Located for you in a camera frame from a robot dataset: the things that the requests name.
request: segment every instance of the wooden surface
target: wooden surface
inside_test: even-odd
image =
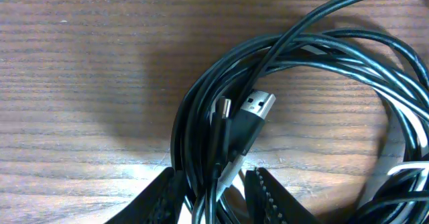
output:
[[[192,83],[233,46],[284,32],[325,1],[0,0],[1,222],[107,220],[170,165]],[[427,59],[428,5],[369,0],[312,30],[385,29]],[[278,99],[246,168],[269,169],[317,215],[353,203],[385,133],[375,93],[311,68],[258,88]]]

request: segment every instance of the micro usb connector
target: micro usb connector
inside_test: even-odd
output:
[[[238,175],[245,157],[265,125],[265,117],[273,106],[275,96],[253,91],[235,115],[230,132],[228,161],[218,181],[216,200],[229,188]]]

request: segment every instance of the metal connector tip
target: metal connector tip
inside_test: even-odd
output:
[[[219,113],[221,113],[222,118],[226,119],[229,117],[229,111],[231,110],[231,100],[226,98],[219,99]]]
[[[241,109],[256,114],[258,117],[265,119],[271,107],[275,102],[274,94],[263,91],[253,91],[241,106]]]

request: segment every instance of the black cable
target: black cable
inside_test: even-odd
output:
[[[234,118],[258,78],[297,66],[328,70],[372,86],[391,107],[399,119],[404,134],[406,152],[404,162],[423,161],[422,147],[416,123],[391,101],[411,109],[429,133],[429,70],[423,59],[405,42],[381,32],[364,29],[338,29],[319,34],[303,34],[312,23],[338,9],[362,0],[332,0],[316,8],[285,34],[260,36],[244,42],[215,62],[191,87],[179,106],[172,130],[172,165],[184,170],[189,187],[186,206],[192,210],[192,222],[199,223],[204,212],[209,223],[236,223],[228,203],[221,197],[216,205],[216,182],[208,181],[205,143],[210,141],[210,111],[220,96],[232,100]],[[374,40],[399,52],[411,65],[417,80],[398,68],[379,62],[370,53],[341,38]],[[303,47],[313,47],[316,54]],[[419,183],[422,191],[415,191]],[[361,207],[349,223],[391,223],[406,215],[406,223],[427,223],[424,213],[429,210],[428,179],[421,170],[406,170],[392,176],[377,192],[374,199]]]

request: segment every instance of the cable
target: cable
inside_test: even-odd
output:
[[[232,122],[231,133],[234,134],[235,123],[243,114],[243,104],[249,99],[257,79],[280,70],[297,66],[319,68],[373,87],[389,103],[399,120],[406,146],[404,162],[426,161],[423,157],[429,152],[429,71],[423,59],[405,42],[381,32],[337,29],[318,34],[303,33],[324,16],[360,1],[331,0],[303,17],[284,34],[259,36],[236,46],[215,62],[186,93],[174,120],[171,155],[173,167],[186,173],[189,186],[185,203],[192,211],[192,223],[200,222],[204,206],[209,223],[237,222],[221,195],[223,190],[216,192],[216,185],[220,178],[219,188],[229,186],[236,170],[243,164],[242,160],[235,160],[246,155],[253,137],[259,133],[245,129],[240,135],[253,135],[246,139],[246,144],[230,144],[227,153],[225,149],[219,151],[223,147],[213,146],[225,147],[227,141],[213,141],[212,133],[215,126],[219,126],[210,123],[213,106],[221,97],[231,100],[228,121]],[[408,61],[417,80],[342,38],[364,38],[391,47]],[[263,123],[263,118],[254,122]],[[243,156],[239,155],[237,146],[245,150],[241,153]],[[237,165],[225,169],[228,162]],[[223,178],[220,176],[222,170],[231,171],[233,175]],[[428,172],[427,169],[411,169],[394,174],[348,223],[428,223]]]

